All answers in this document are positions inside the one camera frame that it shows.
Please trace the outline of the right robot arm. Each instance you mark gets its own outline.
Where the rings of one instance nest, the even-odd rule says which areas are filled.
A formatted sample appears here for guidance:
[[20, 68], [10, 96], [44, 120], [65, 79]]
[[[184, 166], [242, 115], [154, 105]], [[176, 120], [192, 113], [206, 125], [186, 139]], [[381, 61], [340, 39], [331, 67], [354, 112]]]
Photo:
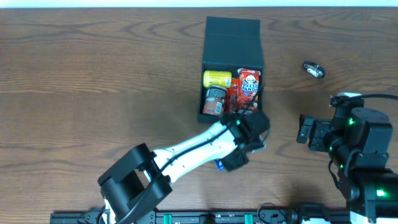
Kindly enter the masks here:
[[296, 141], [311, 151], [326, 152], [336, 188], [347, 209], [375, 223], [397, 218], [397, 174], [386, 167], [393, 128], [388, 115], [364, 105], [367, 95], [336, 95], [332, 119], [302, 114]]

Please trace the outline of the Pringles small can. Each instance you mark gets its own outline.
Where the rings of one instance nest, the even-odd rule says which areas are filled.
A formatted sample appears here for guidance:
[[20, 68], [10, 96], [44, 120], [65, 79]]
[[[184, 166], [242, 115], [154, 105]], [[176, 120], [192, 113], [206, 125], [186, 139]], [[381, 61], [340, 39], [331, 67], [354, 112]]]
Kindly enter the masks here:
[[203, 114], [220, 116], [224, 112], [228, 89], [220, 85], [210, 86], [205, 95], [205, 104], [202, 110]]

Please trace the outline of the dark green box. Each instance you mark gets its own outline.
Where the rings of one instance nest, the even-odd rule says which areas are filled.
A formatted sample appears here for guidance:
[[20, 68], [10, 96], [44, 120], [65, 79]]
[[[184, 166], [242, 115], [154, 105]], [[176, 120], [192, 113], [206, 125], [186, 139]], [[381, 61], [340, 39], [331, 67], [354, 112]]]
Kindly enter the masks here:
[[264, 83], [264, 56], [261, 46], [260, 20], [228, 17], [206, 18], [201, 71], [231, 72], [238, 78], [240, 68], [261, 72]]

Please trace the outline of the Hello Panda red box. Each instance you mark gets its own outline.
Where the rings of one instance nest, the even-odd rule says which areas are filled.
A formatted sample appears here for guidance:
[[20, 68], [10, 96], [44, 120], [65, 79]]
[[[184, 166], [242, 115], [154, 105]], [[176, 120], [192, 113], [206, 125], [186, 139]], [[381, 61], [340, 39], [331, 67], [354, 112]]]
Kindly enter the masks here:
[[251, 70], [248, 68], [240, 68], [239, 73], [239, 86], [238, 86], [238, 99], [237, 110], [242, 113], [246, 107], [246, 114], [252, 113], [258, 109], [259, 97], [256, 96], [259, 89], [260, 71]]

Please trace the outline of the yellow Mentos bottle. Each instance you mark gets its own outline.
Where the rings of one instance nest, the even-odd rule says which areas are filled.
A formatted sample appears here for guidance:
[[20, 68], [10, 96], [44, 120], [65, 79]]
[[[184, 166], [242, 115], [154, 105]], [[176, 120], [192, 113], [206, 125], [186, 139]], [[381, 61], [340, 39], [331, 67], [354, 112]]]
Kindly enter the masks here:
[[229, 71], [206, 70], [203, 73], [203, 86], [209, 88], [212, 85], [220, 85], [230, 88], [232, 73]]

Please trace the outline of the red Hacks candy bag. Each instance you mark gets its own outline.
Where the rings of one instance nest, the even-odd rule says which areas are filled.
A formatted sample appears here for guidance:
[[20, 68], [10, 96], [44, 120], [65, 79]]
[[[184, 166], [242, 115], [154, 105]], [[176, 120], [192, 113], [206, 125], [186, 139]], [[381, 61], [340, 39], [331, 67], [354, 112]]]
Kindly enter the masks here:
[[228, 96], [225, 108], [226, 112], [228, 113], [237, 112], [237, 110], [239, 109], [238, 96], [239, 96], [239, 79], [233, 78], [231, 87], [228, 90]]

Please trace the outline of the blue Eclipse mint tin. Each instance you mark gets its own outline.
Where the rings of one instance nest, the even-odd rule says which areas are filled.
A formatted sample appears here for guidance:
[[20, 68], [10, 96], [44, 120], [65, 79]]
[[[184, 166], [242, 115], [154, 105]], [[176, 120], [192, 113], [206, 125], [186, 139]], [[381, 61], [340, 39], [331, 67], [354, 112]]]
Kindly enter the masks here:
[[219, 171], [224, 170], [224, 165], [223, 165], [221, 159], [215, 160], [215, 165], [216, 165], [216, 167], [217, 167], [217, 169], [218, 169]]

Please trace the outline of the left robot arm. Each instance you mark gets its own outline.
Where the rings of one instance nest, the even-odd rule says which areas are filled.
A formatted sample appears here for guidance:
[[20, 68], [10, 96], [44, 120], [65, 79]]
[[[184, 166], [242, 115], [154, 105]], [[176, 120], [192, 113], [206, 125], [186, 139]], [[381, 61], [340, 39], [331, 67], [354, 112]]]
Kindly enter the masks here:
[[155, 209], [182, 176], [219, 160], [231, 172], [245, 166], [248, 153], [265, 148], [262, 133], [271, 124], [263, 111], [224, 114], [203, 133], [180, 144], [151, 151], [130, 149], [98, 179], [104, 209], [98, 223], [135, 223]]

